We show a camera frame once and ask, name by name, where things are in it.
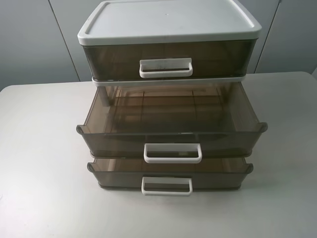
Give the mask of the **smoky plastic drawer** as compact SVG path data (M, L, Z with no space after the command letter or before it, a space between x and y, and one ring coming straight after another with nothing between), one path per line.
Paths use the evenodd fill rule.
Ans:
M244 158L202 159L198 164L96 158L87 168L104 189L139 190L149 196L189 196L194 191L237 190L254 166Z
M239 82L98 87L76 127L94 158L247 157L267 131Z
M97 81L239 78L246 74L255 40L87 46Z

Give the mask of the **lower smoky plastic drawer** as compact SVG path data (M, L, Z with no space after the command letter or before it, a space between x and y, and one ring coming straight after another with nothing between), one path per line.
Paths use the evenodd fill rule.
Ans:
M96 158L87 168L104 189L139 190L149 196L189 196L194 191L237 190L254 166L244 158L202 159L198 164Z

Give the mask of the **upper smoky plastic drawer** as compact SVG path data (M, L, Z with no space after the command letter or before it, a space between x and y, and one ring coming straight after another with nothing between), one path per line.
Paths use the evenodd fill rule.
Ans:
M246 74L255 40L87 46L97 81L239 78Z

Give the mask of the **middle smoky plastic drawer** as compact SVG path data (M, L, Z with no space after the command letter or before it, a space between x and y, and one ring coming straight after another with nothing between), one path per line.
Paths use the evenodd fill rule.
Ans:
M94 158L247 157L267 131L239 82L98 87L76 127Z

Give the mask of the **white drawer cabinet frame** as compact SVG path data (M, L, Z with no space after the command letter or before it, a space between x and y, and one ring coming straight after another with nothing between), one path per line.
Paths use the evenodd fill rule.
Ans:
M112 46L255 40L261 25L237 0L107 0L81 27L80 45ZM240 82L239 78L97 81L103 86L162 86Z

